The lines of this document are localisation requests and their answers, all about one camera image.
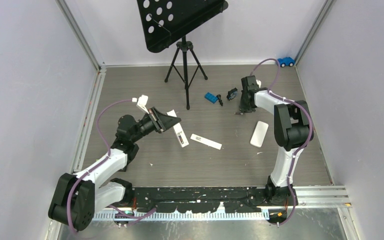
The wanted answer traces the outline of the white remote control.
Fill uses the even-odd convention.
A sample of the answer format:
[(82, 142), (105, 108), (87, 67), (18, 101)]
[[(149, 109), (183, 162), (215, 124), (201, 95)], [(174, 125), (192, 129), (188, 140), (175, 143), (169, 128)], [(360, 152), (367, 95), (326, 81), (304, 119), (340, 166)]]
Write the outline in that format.
[[(174, 130), (175, 137), (176, 137), (178, 143), (180, 144), (180, 146), (181, 146), (182, 148), (188, 146), (188, 145), (189, 145), (189, 141), (188, 141), (188, 138), (187, 138), (187, 136), (186, 136), (186, 134), (185, 134), (185, 132), (184, 132), (184, 130), (183, 130), (181, 124), (180, 124), (180, 123), (175, 124), (175, 125), (172, 127), (172, 129)], [(179, 141), (178, 133), (181, 134), (181, 137), (182, 137), (182, 140), (183, 140), (183, 144), (181, 144), (180, 141)]]

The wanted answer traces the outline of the white rectangular box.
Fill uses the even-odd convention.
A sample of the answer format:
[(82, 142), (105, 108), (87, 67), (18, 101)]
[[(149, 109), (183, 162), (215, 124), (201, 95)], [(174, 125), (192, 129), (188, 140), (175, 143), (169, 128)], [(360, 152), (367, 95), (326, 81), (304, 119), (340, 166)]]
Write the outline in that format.
[(221, 150), (222, 149), (222, 144), (221, 143), (215, 142), (213, 140), (207, 139), (205, 137), (202, 137), (202, 136), (199, 136), (199, 135), (196, 135), (196, 134), (192, 134), (190, 139), (193, 140), (193, 141), (196, 141), (198, 143), (201, 143), (203, 145), (206, 145), (208, 147), (217, 149), (217, 150)]

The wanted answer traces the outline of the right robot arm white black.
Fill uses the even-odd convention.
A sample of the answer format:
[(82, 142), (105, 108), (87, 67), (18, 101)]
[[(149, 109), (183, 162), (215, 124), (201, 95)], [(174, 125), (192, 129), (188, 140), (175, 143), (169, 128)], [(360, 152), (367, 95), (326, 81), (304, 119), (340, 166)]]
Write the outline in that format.
[(273, 115), (278, 153), (263, 195), (271, 205), (279, 205), (291, 197), (293, 174), (299, 156), (314, 137), (308, 105), (304, 100), (293, 101), (266, 87), (259, 87), (254, 75), (243, 77), (241, 86), (241, 113), (252, 113), (261, 108)]

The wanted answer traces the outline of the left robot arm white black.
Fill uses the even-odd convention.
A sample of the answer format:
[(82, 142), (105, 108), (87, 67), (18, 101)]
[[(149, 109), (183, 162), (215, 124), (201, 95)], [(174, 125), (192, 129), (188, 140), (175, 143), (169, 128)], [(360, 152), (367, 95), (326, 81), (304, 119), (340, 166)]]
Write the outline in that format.
[(151, 107), (142, 119), (124, 115), (117, 121), (115, 140), (108, 151), (95, 163), (77, 173), (64, 173), (57, 181), (48, 209), (48, 217), (69, 226), (73, 231), (83, 231), (93, 215), (118, 203), (128, 207), (134, 200), (132, 183), (111, 178), (117, 171), (126, 170), (136, 157), (137, 141), (146, 135), (163, 133), (181, 122)]

